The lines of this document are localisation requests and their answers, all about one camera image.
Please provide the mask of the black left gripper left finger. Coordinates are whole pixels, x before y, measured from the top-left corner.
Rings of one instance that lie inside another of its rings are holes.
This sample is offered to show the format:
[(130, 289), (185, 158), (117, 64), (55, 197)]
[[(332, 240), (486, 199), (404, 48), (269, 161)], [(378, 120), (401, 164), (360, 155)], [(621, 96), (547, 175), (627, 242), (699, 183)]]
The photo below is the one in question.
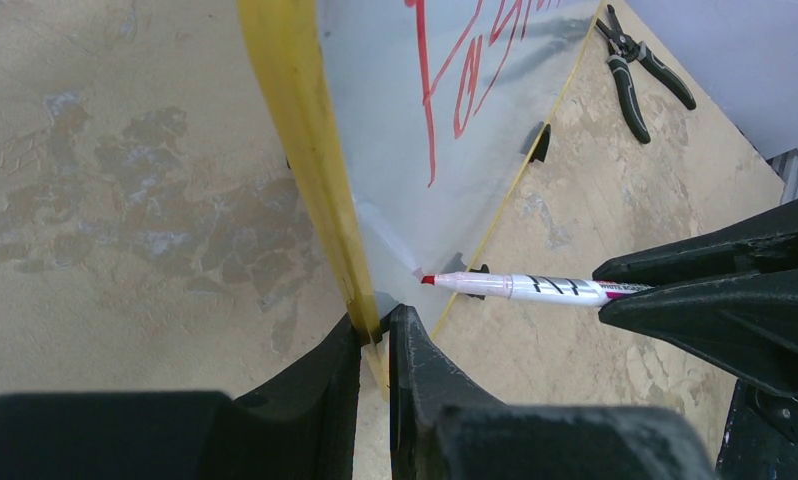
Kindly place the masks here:
[(0, 396), (0, 479), (348, 479), (361, 352), (348, 318), (239, 396)]

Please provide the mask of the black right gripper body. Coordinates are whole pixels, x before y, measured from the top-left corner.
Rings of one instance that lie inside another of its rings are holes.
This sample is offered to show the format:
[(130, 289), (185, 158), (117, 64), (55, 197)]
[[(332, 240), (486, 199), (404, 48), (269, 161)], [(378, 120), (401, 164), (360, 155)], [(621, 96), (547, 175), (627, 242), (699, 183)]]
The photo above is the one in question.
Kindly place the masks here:
[(798, 402), (737, 381), (715, 470), (721, 479), (798, 479)]

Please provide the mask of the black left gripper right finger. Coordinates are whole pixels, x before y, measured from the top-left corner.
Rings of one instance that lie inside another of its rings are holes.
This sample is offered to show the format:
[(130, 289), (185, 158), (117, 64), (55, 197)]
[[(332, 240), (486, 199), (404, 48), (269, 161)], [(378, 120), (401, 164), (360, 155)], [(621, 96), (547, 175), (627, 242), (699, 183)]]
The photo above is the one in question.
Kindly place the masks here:
[(713, 479), (693, 427), (644, 406), (509, 405), (397, 305), (389, 333), (390, 453), (395, 479)]

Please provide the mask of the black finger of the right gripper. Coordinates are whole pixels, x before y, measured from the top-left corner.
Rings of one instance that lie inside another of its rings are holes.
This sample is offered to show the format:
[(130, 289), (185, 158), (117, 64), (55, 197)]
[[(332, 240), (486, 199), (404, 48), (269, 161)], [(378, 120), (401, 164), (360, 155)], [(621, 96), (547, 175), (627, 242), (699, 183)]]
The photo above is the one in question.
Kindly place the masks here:
[(654, 289), (612, 301), (599, 319), (798, 401), (798, 269)]
[(712, 233), (605, 261), (595, 280), (664, 286), (798, 269), (798, 198)]

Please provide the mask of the red-capped white marker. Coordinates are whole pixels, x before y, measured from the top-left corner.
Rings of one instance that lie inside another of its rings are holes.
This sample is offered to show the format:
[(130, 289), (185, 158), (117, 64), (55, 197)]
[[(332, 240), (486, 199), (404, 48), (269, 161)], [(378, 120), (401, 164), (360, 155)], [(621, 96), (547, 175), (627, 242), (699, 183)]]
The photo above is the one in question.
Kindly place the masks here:
[(643, 284), (482, 272), (424, 275), (421, 283), (473, 297), (499, 297), (595, 308), (603, 307), (612, 300), (652, 289), (652, 286)]

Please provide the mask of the yellow-framed whiteboard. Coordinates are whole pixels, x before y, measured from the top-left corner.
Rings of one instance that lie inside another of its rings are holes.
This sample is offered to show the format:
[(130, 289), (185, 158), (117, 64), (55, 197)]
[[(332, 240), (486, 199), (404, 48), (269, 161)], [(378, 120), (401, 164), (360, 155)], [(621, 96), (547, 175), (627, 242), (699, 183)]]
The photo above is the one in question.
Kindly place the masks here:
[(379, 389), (435, 332), (578, 66), (597, 1), (241, 1), (248, 58)]

